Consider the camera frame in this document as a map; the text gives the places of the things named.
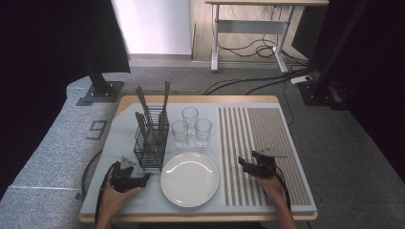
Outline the dark curtain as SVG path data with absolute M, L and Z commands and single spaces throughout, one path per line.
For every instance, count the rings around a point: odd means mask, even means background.
M 130 71 L 112 0 L 0 0 L 0 198 L 90 69 Z
M 309 61 L 325 7 L 305 7 L 292 46 Z M 345 109 L 405 182 L 405 0 L 370 0 L 332 68 Z

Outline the black metal stand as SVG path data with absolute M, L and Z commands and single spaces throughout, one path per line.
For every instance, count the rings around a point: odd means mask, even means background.
M 298 88 L 308 106 L 331 106 L 345 109 L 345 98 L 339 93 L 341 85 L 332 85 L 333 66 L 347 43 L 354 27 L 370 0 L 330 0 L 315 47 L 315 55 L 309 65 L 316 80 L 299 83 Z
M 106 81 L 95 67 L 87 51 L 82 53 L 83 65 L 91 79 L 92 85 L 87 93 L 78 99 L 77 106 L 91 106 L 95 102 L 114 103 L 122 89 L 122 81 Z

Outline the white power strip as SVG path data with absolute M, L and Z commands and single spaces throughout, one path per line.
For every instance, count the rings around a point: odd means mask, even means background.
M 303 82 L 309 82 L 313 78 L 310 75 L 298 76 L 290 79 L 291 84 L 298 84 Z

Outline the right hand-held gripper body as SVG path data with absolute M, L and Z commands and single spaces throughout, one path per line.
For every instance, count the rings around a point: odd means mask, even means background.
M 256 164 L 251 169 L 251 174 L 256 177 L 271 177 L 276 172 L 275 158 L 286 158 L 287 155 L 272 147 L 265 147 L 262 150 L 253 150 L 252 156 L 256 159 Z

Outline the steel cutlery piece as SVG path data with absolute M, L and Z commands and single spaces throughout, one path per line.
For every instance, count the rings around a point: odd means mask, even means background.
M 148 129 L 145 121 L 145 117 L 143 114 L 136 112 L 135 113 L 138 125 L 139 125 L 139 139 L 143 142 L 146 143 L 148 140 Z
M 138 96 L 139 102 L 140 102 L 140 104 L 142 106 L 142 109 L 144 111 L 144 116 L 146 118 L 147 125 L 152 126 L 153 122 L 152 122 L 152 119 L 151 119 L 151 116 L 150 116 L 149 107 L 148 107 L 148 105 L 146 103 L 146 99 L 145 99 L 145 96 L 143 94 L 141 86 L 137 86 L 135 91 L 136 91 L 136 94 Z

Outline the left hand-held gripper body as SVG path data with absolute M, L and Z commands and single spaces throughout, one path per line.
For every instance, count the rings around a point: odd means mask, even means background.
M 145 181 L 142 181 L 141 177 L 132 177 L 135 165 L 134 161 L 125 156 L 113 164 L 110 183 L 116 191 L 120 193 L 129 191 L 129 185 L 133 182 L 143 182 L 143 187 L 145 186 Z

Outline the desk with white metal legs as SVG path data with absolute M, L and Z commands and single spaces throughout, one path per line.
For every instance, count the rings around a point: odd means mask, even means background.
M 218 38 L 220 33 L 246 33 L 246 34 L 276 34 L 279 40 L 272 48 L 274 56 L 281 73 L 287 73 L 282 49 L 288 34 L 288 28 L 294 9 L 296 7 L 325 7 L 329 0 L 204 0 L 215 8 L 213 20 L 213 47 L 211 52 L 211 71 L 216 73 L 219 70 Z M 221 6 L 276 6 L 288 7 L 288 18 L 285 21 L 253 21 L 253 20 L 231 20 L 220 18 Z

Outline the clear drinking glass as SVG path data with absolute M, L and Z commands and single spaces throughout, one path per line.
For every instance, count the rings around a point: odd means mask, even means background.
M 186 107 L 182 110 L 182 119 L 188 125 L 188 134 L 195 134 L 195 123 L 198 120 L 199 111 L 194 107 Z
M 210 143 L 212 123 L 206 118 L 200 118 L 195 124 L 196 144 L 200 148 L 205 148 Z
M 188 124 L 184 120 L 176 120 L 172 123 L 174 145 L 177 149 L 185 149 L 188 146 Z

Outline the black wire cutlery basket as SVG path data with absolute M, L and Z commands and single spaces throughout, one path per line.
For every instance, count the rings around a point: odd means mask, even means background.
M 135 134 L 136 142 L 134 146 L 134 154 L 139 162 L 140 168 L 143 171 L 147 169 L 162 169 L 170 129 L 169 120 L 167 114 L 165 114 L 162 136 L 159 138 L 159 115 L 160 112 L 162 112 L 162 107 L 152 106 L 149 109 L 149 112 L 153 124 L 152 126 L 148 126 L 146 122 L 149 132 L 147 142 L 143 143 L 139 139 L 139 125 Z

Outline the white partition panel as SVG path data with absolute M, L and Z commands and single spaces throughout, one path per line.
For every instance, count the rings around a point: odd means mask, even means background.
M 190 54 L 189 0 L 112 0 L 128 53 Z

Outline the striped placemat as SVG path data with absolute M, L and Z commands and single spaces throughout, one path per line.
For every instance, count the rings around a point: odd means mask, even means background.
M 266 148 L 282 153 L 275 159 L 284 173 L 291 207 L 314 208 L 312 195 L 283 114 L 278 108 L 226 108 L 219 110 L 219 140 L 223 166 L 223 204 L 265 206 L 266 194 L 257 180 L 243 171 L 241 157 L 253 163 L 253 151 Z

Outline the person's right hand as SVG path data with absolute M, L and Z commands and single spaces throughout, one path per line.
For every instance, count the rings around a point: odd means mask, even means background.
M 269 200 L 272 203 L 274 203 L 276 200 L 283 199 L 282 185 L 276 177 L 269 177 L 269 178 L 257 177 L 257 180 L 265 190 Z

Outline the white plate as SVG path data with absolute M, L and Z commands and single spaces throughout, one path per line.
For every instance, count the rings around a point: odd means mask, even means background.
M 198 153 L 183 153 L 171 158 L 160 176 L 160 187 L 172 203 L 197 207 L 208 202 L 219 186 L 215 163 Z

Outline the person's left hand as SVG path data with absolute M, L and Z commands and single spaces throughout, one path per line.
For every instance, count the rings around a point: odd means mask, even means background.
M 129 198 L 136 196 L 140 191 L 141 189 L 137 187 L 127 192 L 120 193 L 113 188 L 110 181 L 107 181 L 104 186 L 104 192 L 100 204 L 99 218 L 112 219 L 123 204 Z

